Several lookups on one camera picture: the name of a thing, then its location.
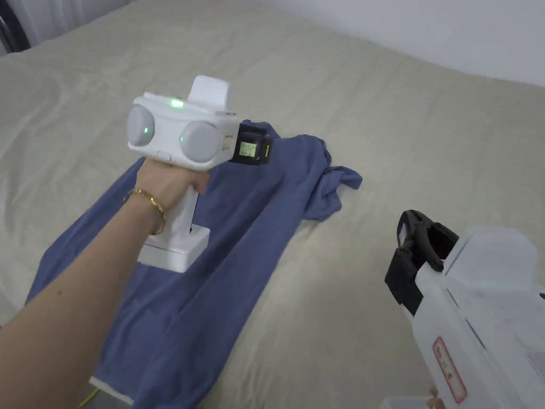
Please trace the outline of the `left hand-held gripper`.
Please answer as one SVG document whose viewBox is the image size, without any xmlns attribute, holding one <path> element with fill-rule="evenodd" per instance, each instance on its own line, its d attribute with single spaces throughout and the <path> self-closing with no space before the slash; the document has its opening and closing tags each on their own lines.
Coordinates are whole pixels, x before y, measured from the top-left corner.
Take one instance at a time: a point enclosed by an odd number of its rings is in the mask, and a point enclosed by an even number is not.
<svg viewBox="0 0 545 409">
<path fill-rule="evenodd" d="M 167 164 L 209 171 L 233 157 L 233 163 L 266 165 L 273 138 L 261 122 L 227 109 L 229 83 L 197 76 L 186 99 L 145 93 L 134 99 L 127 120 L 128 147 Z M 188 188 L 167 212 L 162 233 L 149 237 L 141 264 L 184 273 L 208 245 L 210 230 L 194 224 L 198 194 Z"/>
</svg>

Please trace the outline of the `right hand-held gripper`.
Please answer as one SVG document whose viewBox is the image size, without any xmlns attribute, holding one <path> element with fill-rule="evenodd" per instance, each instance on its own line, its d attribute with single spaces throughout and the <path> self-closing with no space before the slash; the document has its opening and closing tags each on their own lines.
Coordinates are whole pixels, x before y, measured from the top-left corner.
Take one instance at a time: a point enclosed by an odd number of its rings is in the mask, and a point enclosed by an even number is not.
<svg viewBox="0 0 545 409">
<path fill-rule="evenodd" d="M 402 213 L 385 277 L 446 408 L 544 408 L 544 288 L 520 231 Z"/>
</svg>

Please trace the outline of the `person's left hand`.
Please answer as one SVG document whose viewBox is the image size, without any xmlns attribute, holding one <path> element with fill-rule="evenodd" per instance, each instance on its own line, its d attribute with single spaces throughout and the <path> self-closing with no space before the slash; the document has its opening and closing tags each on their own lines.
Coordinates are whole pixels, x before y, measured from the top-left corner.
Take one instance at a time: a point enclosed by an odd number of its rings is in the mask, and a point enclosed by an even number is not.
<svg viewBox="0 0 545 409">
<path fill-rule="evenodd" d="M 209 178 L 208 171 L 190 170 L 148 158 L 137 172 L 135 190 L 148 194 L 167 213 L 189 188 L 204 193 Z"/>
</svg>

